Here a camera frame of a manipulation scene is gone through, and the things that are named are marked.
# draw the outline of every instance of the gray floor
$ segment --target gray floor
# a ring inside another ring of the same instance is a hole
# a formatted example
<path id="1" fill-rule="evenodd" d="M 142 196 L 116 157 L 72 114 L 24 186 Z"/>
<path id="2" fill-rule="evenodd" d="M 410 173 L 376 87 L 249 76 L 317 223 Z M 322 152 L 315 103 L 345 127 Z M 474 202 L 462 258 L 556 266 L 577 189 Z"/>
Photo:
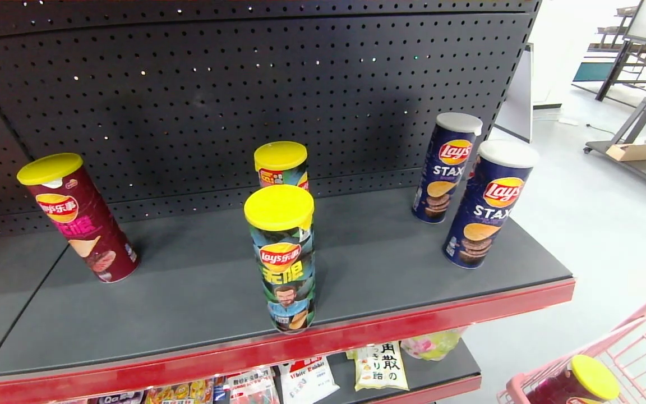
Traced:
<path id="1" fill-rule="evenodd" d="M 585 141 L 611 137 L 585 123 L 616 131 L 632 111 L 571 87 L 562 110 L 535 112 L 532 145 L 542 158 L 513 217 L 575 274 L 575 296 L 469 328 L 464 338 L 482 368 L 482 389 L 441 404 L 496 402 L 511 376 L 600 337 L 646 302 L 646 182 L 600 154 L 582 153 Z"/>

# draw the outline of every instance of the lay's stax can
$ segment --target lay's stax can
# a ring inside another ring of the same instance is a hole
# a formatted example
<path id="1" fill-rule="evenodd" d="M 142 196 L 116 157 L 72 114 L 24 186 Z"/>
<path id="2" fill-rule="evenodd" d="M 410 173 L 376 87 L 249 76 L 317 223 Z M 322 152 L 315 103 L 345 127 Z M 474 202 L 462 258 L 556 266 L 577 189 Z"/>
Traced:
<path id="1" fill-rule="evenodd" d="M 261 187 L 288 184 L 308 191 L 308 151 L 295 141 L 274 141 L 253 153 Z"/>
<path id="2" fill-rule="evenodd" d="M 413 202 L 413 215 L 426 223 L 440 223 L 465 170 L 482 121 L 473 115 L 444 112 L 436 118 L 423 173 Z"/>
<path id="3" fill-rule="evenodd" d="M 300 187 L 263 187 L 243 212 L 271 319 L 280 332 L 300 332 L 315 316 L 313 197 Z"/>
<path id="4" fill-rule="evenodd" d="M 140 259 L 83 163 L 79 154 L 52 154 L 23 166 L 16 179 L 101 282 L 120 281 Z"/>
<path id="5" fill-rule="evenodd" d="M 462 268 L 478 268 L 510 217 L 539 154 L 523 143 L 486 140 L 443 244 L 443 253 Z"/>

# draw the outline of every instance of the pink shopping cart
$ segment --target pink shopping cart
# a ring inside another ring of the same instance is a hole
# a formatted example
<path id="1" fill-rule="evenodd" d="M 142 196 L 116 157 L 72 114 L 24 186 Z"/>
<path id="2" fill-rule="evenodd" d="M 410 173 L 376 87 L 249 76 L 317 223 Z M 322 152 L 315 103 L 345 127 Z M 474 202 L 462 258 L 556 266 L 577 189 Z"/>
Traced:
<path id="1" fill-rule="evenodd" d="M 567 368 L 572 356 L 579 354 L 605 363 L 620 382 L 620 396 L 612 402 L 646 404 L 646 304 L 608 335 L 537 370 L 514 376 L 497 401 L 530 404 L 525 394 Z"/>

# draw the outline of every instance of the cardboard box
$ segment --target cardboard box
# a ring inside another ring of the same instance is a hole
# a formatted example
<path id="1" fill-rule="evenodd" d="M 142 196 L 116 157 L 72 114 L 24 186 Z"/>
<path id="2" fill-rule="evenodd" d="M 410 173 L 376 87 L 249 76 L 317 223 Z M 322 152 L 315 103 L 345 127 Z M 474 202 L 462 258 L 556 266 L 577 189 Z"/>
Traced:
<path id="1" fill-rule="evenodd" d="M 636 161 L 646 159 L 646 145 L 612 145 L 607 155 L 617 161 Z"/>

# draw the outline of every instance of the blue lay's stax can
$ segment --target blue lay's stax can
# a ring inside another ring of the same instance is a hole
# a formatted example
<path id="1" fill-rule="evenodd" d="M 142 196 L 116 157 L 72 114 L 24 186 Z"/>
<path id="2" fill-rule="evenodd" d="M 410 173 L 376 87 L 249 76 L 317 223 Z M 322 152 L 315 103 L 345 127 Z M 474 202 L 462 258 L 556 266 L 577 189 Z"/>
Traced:
<path id="1" fill-rule="evenodd" d="M 413 215 L 426 223 L 440 223 L 445 219 L 475 136 L 482 131 L 482 121 L 467 113 L 441 113 L 436 123 L 413 202 Z"/>
<path id="2" fill-rule="evenodd" d="M 517 141 L 483 141 L 443 244 L 452 263 L 469 269 L 482 265 L 538 159 L 535 149 Z"/>

